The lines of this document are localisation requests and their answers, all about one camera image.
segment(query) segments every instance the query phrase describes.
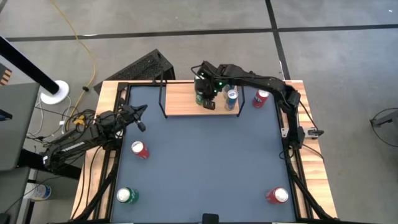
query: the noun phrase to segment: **concrete floor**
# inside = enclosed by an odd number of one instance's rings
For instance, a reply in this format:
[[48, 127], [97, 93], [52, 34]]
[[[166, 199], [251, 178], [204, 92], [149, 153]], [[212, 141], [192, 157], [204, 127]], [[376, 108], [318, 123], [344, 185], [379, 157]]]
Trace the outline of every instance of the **concrete floor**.
[[[79, 34], [113, 34], [192, 29], [270, 28], [262, 0], [57, 0]], [[398, 3], [368, 0], [272, 1], [278, 27], [356, 26], [398, 23]], [[0, 13], [1, 35], [72, 35], [49, 0], [8, 1]], [[325, 130], [322, 154], [338, 216], [342, 220], [395, 223], [398, 219], [398, 149], [380, 142], [369, 119], [396, 107], [398, 29], [280, 33], [291, 79], [304, 80], [312, 114]], [[246, 70], [282, 77], [273, 35], [217, 34], [84, 40], [95, 54], [100, 82], [158, 48], [174, 65], [177, 79], [191, 79], [189, 68], [202, 60], [235, 63]], [[92, 73], [91, 61], [74, 40], [14, 42], [53, 79], [69, 83], [72, 102]], [[0, 58], [13, 75], [11, 84], [31, 82]], [[91, 91], [79, 109], [96, 108]], [[44, 107], [62, 112], [68, 101]], [[41, 134], [58, 128], [60, 116], [44, 113]], [[35, 110], [30, 131], [40, 123]], [[378, 130], [398, 144], [391, 126]], [[25, 147], [34, 148], [27, 141]], [[38, 179], [45, 179], [39, 174]], [[64, 222], [71, 214], [77, 182], [48, 183], [54, 198], [36, 203], [32, 224]]]

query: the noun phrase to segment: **wooden table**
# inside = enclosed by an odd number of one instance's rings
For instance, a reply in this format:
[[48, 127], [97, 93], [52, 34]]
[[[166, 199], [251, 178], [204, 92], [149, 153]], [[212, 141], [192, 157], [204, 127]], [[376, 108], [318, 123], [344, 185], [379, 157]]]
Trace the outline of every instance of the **wooden table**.
[[[172, 83], [172, 82], [180, 82], [180, 81], [181, 80], [172, 80], [169, 82]], [[129, 81], [129, 82], [130, 83], [150, 83], [151, 81]], [[100, 93], [99, 99], [98, 99], [96, 114], [100, 114], [107, 110], [113, 110], [114, 104], [116, 101], [118, 83], [119, 83], [119, 81], [103, 82], [101, 93]], [[311, 114], [310, 105], [308, 104], [307, 94], [304, 89], [303, 81], [290, 80], [290, 81], [286, 81], [286, 84], [292, 85], [296, 90], [298, 90], [300, 92], [301, 101], [304, 104], [304, 106], [308, 109], [308, 112]], [[307, 114], [305, 113], [304, 109], [301, 106], [298, 109], [298, 115], [299, 115], [299, 120], [300, 120], [301, 126], [303, 126], [304, 128], [306, 128], [306, 127], [311, 128], [313, 126], [310, 119], [308, 118]], [[287, 126], [286, 117], [284, 117], [284, 123], [285, 123], [285, 126]], [[318, 140], [306, 139], [304, 141], [304, 144], [306, 144], [306, 145], [312, 147], [313, 149], [317, 150], [318, 152], [320, 152]], [[80, 206], [78, 207], [75, 217], [77, 217], [83, 211], [83, 209], [86, 207], [86, 203], [88, 203], [86, 201], [87, 194], [88, 194], [88, 198], [89, 198], [89, 202], [90, 202], [90, 200], [93, 198], [93, 196], [95, 195], [95, 193], [97, 192], [98, 187], [99, 187], [101, 169], [103, 166], [105, 151], [99, 150], [99, 152], [97, 153], [97, 155], [93, 161], [93, 156], [94, 156], [95, 150], [96, 150], [96, 148], [91, 149], [86, 152], [86, 157], [85, 157], [86, 166], [85, 166], [85, 170], [84, 170], [85, 184], [83, 186], [83, 172], [82, 172], [81, 176], [80, 176], [80, 181], [78, 184], [76, 197], [75, 197], [75, 203], [73, 204], [72, 212], [74, 212], [76, 210], [76, 207], [78, 206], [82, 188], [83, 188], [83, 197], [82, 197]], [[326, 170], [325, 170], [325, 166], [323, 165], [322, 159], [319, 158], [313, 152], [307, 150], [305, 147], [303, 147], [303, 149], [300, 151], [300, 153], [301, 153], [301, 160], [302, 160], [302, 164], [303, 164], [305, 178], [307, 180], [307, 187], [308, 187], [309, 191], [311, 192], [311, 194], [314, 196], [314, 198], [317, 200], [317, 202], [323, 207], [323, 209], [329, 215], [336, 217], [337, 215], [336, 215], [335, 205], [333, 203], [333, 199], [331, 196], [328, 177], [326, 176]], [[109, 160], [108, 173], [113, 164], [113, 159], [112, 159], [113, 157], [114, 157], [114, 153], [111, 154], [111, 158]], [[89, 171], [90, 171], [90, 164], [92, 161], [93, 161], [93, 168], [91, 171], [91, 184], [90, 184], [90, 189], [89, 189], [88, 188], [88, 177], [90, 176]], [[105, 217], [106, 204], [108, 202], [108, 194], [109, 194], [109, 188], [103, 195], [99, 218]], [[298, 199], [299, 199], [299, 204], [300, 204], [300, 213], [302, 214], [302, 218], [305, 218], [306, 213], [305, 213], [304, 201], [303, 201], [303, 197], [300, 193], [300, 190], [298, 188], [297, 188], [297, 194], [298, 194]]]

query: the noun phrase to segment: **black frame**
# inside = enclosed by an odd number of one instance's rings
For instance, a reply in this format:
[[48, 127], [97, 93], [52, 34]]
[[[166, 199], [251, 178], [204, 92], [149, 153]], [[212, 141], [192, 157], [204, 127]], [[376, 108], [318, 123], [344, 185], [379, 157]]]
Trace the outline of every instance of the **black frame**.
[[[184, 81], [184, 82], [169, 82], [172, 84], [186, 84], [186, 83], [193, 83], [193, 81]], [[151, 83], [124, 83], [124, 82], [119, 82], [118, 83], [118, 93], [116, 95], [116, 101], [114, 104], [114, 111], [116, 111], [116, 108], [118, 108], [120, 103], [128, 103], [130, 100], [130, 89], [133, 86], [159, 86], [160, 88], [160, 93], [159, 93], [159, 105], [160, 105], [160, 109], [162, 110], [165, 119], [167, 118], [167, 116], [165, 115], [164, 109], [161, 105], [161, 96], [162, 96], [162, 87], [163, 87], [163, 82], [151, 82]], [[121, 94], [122, 91], [126, 91], [126, 96], [124, 97], [124, 99], [121, 98]], [[275, 103], [275, 108], [277, 110], [277, 119], [278, 119], [278, 124], [279, 124], [279, 128], [283, 128], [284, 127], [284, 121], [282, 118], [282, 110], [280, 109], [279, 105], [277, 104], [277, 102], [274, 99], [274, 103]], [[299, 199], [297, 196], [297, 191], [295, 188], [295, 184], [293, 179], [290, 177], [289, 175], [289, 168], [287, 166], [288, 162], [291, 162], [290, 157], [289, 157], [289, 151], [287, 150], [289, 148], [288, 145], [286, 145], [285, 141], [283, 141], [282, 139], [282, 135], [281, 137], [281, 141], [282, 141], [282, 147], [283, 147], [283, 152], [284, 152], [284, 157], [285, 157], [285, 163], [286, 163], [286, 171], [288, 172], [288, 179], [289, 179], [289, 185], [290, 185], [290, 194], [292, 196], [292, 200], [293, 200], [293, 205], [294, 205], [294, 214], [295, 214], [295, 219], [296, 222], [299, 221], [300, 219], [302, 219], [301, 214], [300, 214], [300, 207], [299, 207]], [[301, 181], [303, 182], [303, 184], [305, 186], [307, 186], [306, 180], [305, 180], [305, 176], [304, 176], [304, 171], [303, 171], [303, 164], [302, 164], [302, 160], [301, 160], [301, 155], [300, 155], [300, 151], [295, 151], [294, 155], [296, 157], [296, 166], [297, 166], [297, 170], [298, 170], [298, 174], [299, 177], [301, 179]], [[103, 168], [101, 170], [101, 180], [100, 183], [103, 181], [103, 177], [105, 176], [106, 173], [106, 169], [108, 167], [108, 163], [109, 163], [109, 156], [110, 153], [107, 155], [105, 155], [104, 157], [104, 165]], [[120, 165], [120, 156], [118, 156], [118, 154], [116, 154], [115, 160], [118, 160], [119, 165]], [[109, 197], [108, 197], [108, 204], [106, 206], [106, 215], [105, 215], [105, 219], [109, 220], [111, 219], [111, 212], [112, 212], [112, 207], [113, 207], [113, 198], [114, 198], [114, 190], [116, 188], [116, 181], [117, 181], [117, 176], [116, 178], [113, 180], [113, 182], [111, 183], [110, 189], [109, 189]], [[305, 210], [307, 213], [307, 217], [309, 219], [313, 219], [313, 214], [312, 214], [312, 209], [310, 208], [307, 200], [305, 198], [303, 198], [305, 201]], [[98, 211], [95, 210], [94, 214], [99, 214], [99, 209]]]

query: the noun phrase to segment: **wooden board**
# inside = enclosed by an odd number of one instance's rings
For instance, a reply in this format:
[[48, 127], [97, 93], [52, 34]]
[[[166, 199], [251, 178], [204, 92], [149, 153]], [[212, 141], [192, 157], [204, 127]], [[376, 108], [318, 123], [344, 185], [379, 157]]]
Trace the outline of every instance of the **wooden board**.
[[209, 110], [195, 101], [196, 93], [193, 83], [167, 84], [165, 113], [167, 116], [183, 115], [227, 115], [239, 113], [239, 102], [231, 111], [225, 109], [225, 99], [223, 93], [218, 93], [214, 99], [215, 110]]
[[[130, 83], [150, 83], [152, 81], [136, 80], [136, 81], [129, 81], [129, 82]], [[173, 82], [193, 82], [193, 81], [170, 80], [168, 82], [173, 83]], [[104, 81], [103, 82], [101, 94], [99, 95], [99, 99], [98, 99], [96, 114], [100, 114], [107, 110], [113, 110], [113, 107], [114, 107], [114, 104], [116, 101], [118, 83], [119, 83], [119, 81]], [[308, 109], [308, 112], [311, 113], [310, 106], [309, 106], [308, 100], [307, 100], [307, 94], [304, 89], [303, 81], [286, 81], [286, 83], [289, 85], [292, 85], [296, 90], [298, 90], [301, 93], [301, 101], [305, 105], [305, 107]], [[301, 106], [298, 109], [298, 115], [299, 115], [301, 126], [303, 126], [303, 127], [312, 127], [313, 126], [311, 121], [309, 120], [307, 114], [305, 113], [304, 109]], [[287, 126], [287, 120], [286, 120], [285, 116], [284, 116], [284, 123], [285, 123], [285, 126]], [[305, 140], [304, 144], [306, 144], [306, 145], [314, 148], [318, 152], [320, 152], [319, 143], [317, 140]], [[96, 149], [91, 149], [86, 152], [86, 158], [85, 158], [86, 164], [89, 164], [89, 165], [91, 164], [95, 150]], [[335, 210], [335, 206], [334, 206], [333, 199], [331, 196], [328, 178], [326, 175], [326, 170], [325, 170], [325, 166], [323, 165], [322, 159], [320, 159], [313, 152], [306, 150], [304, 147], [303, 147], [303, 149], [301, 149], [300, 153], [301, 153], [301, 158], [302, 158], [302, 162], [303, 162], [305, 178], [307, 180], [307, 187], [308, 187], [309, 191], [311, 192], [311, 194], [314, 196], [314, 198], [317, 200], [317, 202], [323, 207], [323, 209], [329, 215], [336, 217], [336, 210]], [[91, 198], [94, 196], [95, 192], [98, 190], [98, 186], [99, 186], [99, 182], [100, 182], [100, 172], [101, 172], [102, 165], [103, 165], [103, 157], [104, 157], [104, 151], [100, 150], [97, 153], [97, 155], [95, 157], [95, 161], [93, 163], [89, 200], [91, 200]], [[113, 165], [113, 157], [114, 157], [114, 154], [111, 155], [112, 159], [109, 160], [109, 166], [108, 166], [107, 173], [109, 173], [110, 168]], [[90, 167], [86, 166], [85, 167], [86, 177], [88, 177], [89, 170], [90, 170]], [[88, 192], [88, 181], [86, 178], [85, 184], [83, 186], [82, 177], [83, 177], [83, 172], [82, 172], [82, 175], [80, 176], [80, 181], [79, 181], [78, 188], [76, 191], [75, 203], [73, 205], [72, 212], [75, 211], [75, 209], [78, 205], [78, 201], [80, 198], [82, 188], [83, 188], [83, 197], [82, 197], [79, 209], [75, 216], [78, 216], [81, 213], [81, 211], [83, 211], [83, 209], [85, 208], [85, 205], [86, 205], [86, 197], [87, 197], [87, 192]], [[300, 194], [300, 191], [298, 188], [297, 188], [297, 192], [298, 192], [298, 200], [300, 202], [300, 211], [301, 211], [302, 217], [304, 218], [306, 216], [305, 216], [305, 207], [304, 207], [303, 197]], [[108, 203], [108, 194], [109, 194], [109, 188], [103, 196], [103, 199], [101, 202], [99, 218], [105, 217], [106, 205]]]

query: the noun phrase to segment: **gray tabletop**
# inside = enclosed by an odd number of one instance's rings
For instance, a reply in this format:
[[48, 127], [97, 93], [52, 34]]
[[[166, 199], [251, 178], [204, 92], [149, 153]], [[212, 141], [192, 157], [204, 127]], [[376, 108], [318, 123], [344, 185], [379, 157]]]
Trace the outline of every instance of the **gray tabletop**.
[[21, 208], [22, 196], [25, 192], [26, 182], [29, 177], [28, 167], [13, 170], [0, 171], [0, 213], [4, 213], [14, 202], [8, 211], [10, 215], [9, 224], [17, 221], [19, 209]]
[[38, 90], [37, 83], [0, 87], [0, 109], [12, 114], [12, 119], [0, 121], [0, 170], [17, 165]]
[[[127, 127], [116, 191], [137, 189], [135, 204], [114, 198], [112, 222], [200, 222], [203, 213], [217, 213], [221, 222], [291, 222], [292, 200], [274, 205], [268, 189], [289, 180], [282, 151], [274, 99], [256, 109], [256, 90], [245, 88], [246, 106], [240, 117], [178, 116], [165, 119], [158, 104], [159, 87], [132, 87], [130, 105], [148, 104], [142, 116], [147, 129]], [[131, 152], [143, 141], [150, 158]]]

